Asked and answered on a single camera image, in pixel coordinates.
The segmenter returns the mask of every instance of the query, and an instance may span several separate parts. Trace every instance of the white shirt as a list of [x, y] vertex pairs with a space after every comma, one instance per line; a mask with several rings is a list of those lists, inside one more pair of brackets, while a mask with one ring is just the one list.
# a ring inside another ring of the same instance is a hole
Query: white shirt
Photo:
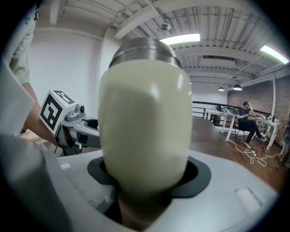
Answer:
[[20, 84], [29, 83], [27, 49], [30, 47], [33, 38], [36, 10], [37, 6], [35, 5], [23, 17], [3, 51], [3, 58], [9, 64]]

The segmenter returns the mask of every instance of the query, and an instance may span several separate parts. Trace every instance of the person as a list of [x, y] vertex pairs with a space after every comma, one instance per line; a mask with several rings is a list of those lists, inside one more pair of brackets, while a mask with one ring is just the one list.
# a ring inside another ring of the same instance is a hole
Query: person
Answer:
[[42, 0], [38, 1], [19, 22], [10, 38], [10, 41], [3, 51], [3, 57], [9, 64], [12, 73], [16, 76], [22, 87], [34, 100], [33, 109], [29, 113], [24, 126], [39, 137], [57, 145], [54, 135], [49, 131], [39, 117], [41, 107], [38, 103], [35, 92], [29, 83], [28, 48], [31, 45], [41, 3]]
[[266, 138], [263, 137], [259, 131], [259, 128], [255, 122], [255, 120], [249, 120], [248, 117], [250, 114], [253, 114], [253, 108], [251, 106], [251, 103], [249, 101], [245, 101], [241, 108], [237, 110], [239, 113], [239, 116], [237, 117], [239, 128], [243, 131], [250, 132], [248, 135], [247, 140], [244, 142], [245, 146], [248, 149], [251, 149], [251, 146], [249, 145], [249, 142], [251, 141], [254, 133], [258, 136], [258, 139], [262, 142], [266, 141]]

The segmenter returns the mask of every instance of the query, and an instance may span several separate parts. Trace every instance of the fluorescent light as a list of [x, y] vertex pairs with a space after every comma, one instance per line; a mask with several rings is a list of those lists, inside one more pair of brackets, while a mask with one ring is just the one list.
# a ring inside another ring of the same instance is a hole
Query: fluorescent light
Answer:
[[289, 60], [287, 60], [284, 56], [282, 56], [280, 53], [276, 52], [275, 50], [269, 48], [268, 46], [262, 47], [261, 51], [275, 57], [276, 59], [280, 60], [283, 64], [286, 64], [289, 62]]
[[233, 89], [234, 90], [241, 91], [242, 90], [242, 87], [240, 85], [234, 85]]
[[200, 35], [199, 34], [184, 34], [184, 35], [169, 37], [166, 39], [161, 39], [160, 41], [167, 45], [185, 43], [185, 42], [197, 42], [197, 41], [200, 41]]

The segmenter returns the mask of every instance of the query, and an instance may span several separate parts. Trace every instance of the jeans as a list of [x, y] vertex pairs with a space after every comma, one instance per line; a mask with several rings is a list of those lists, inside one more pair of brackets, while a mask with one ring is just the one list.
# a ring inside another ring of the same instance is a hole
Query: jeans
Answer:
[[246, 139], [246, 143], [249, 143], [251, 141], [254, 133], [256, 133], [256, 135], [259, 138], [261, 138], [261, 133], [260, 133], [259, 128], [254, 120], [243, 120], [243, 121], [239, 122], [239, 128], [243, 131], [250, 132], [247, 139]]

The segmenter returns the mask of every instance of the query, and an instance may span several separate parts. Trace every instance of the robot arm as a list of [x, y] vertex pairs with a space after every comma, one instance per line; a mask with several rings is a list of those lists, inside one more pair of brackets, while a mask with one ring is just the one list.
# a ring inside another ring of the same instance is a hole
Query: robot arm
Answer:
[[63, 91], [49, 90], [40, 118], [65, 155], [79, 154], [83, 147], [101, 147], [98, 120], [86, 116], [85, 106]]

